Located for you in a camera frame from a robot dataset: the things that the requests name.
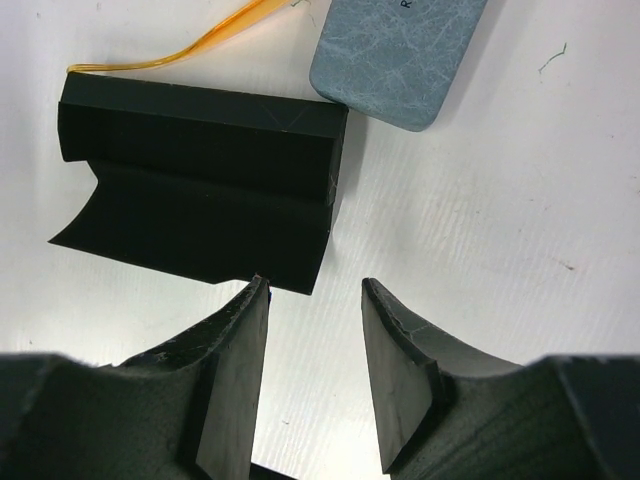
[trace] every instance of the yellow strap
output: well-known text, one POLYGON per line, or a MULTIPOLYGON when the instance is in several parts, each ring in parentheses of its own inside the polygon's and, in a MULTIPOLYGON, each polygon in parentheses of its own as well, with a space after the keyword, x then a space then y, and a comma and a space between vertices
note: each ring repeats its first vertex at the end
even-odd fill
POLYGON ((267 15, 273 13, 285 3, 291 0, 252 0, 248 5, 224 19, 213 27, 195 43, 173 55, 140 63, 123 63, 114 65, 102 65, 92 63, 79 63, 67 68, 67 72, 112 72, 115 70, 139 70, 141 68, 160 67, 181 60, 189 55, 194 55, 204 49, 213 47, 218 43, 233 37, 246 28, 258 23, 267 15))

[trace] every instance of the gray textured box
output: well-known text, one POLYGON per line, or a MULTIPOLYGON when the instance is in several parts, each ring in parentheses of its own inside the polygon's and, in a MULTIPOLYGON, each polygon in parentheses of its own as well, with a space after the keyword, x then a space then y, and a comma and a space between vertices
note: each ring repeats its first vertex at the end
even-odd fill
POLYGON ((325 98, 411 131, 438 115, 487 0, 333 0, 311 66, 325 98))

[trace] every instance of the white table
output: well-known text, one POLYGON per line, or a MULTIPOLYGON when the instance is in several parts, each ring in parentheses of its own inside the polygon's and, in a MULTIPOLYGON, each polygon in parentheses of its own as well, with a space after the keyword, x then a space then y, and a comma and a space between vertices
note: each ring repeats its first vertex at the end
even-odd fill
MULTIPOLYGON (((243 1, 0 3, 1 350, 118 363, 241 288, 47 240, 96 184, 58 148, 67 65, 173 52, 243 1)), ((204 55, 126 76, 318 99, 307 73, 328 5, 286 7, 204 55)), ((489 0, 432 128, 351 114, 315 292, 274 291, 254 461, 305 480, 381 478, 365 276, 512 361, 640 350, 638 25, 635 0, 489 0)))

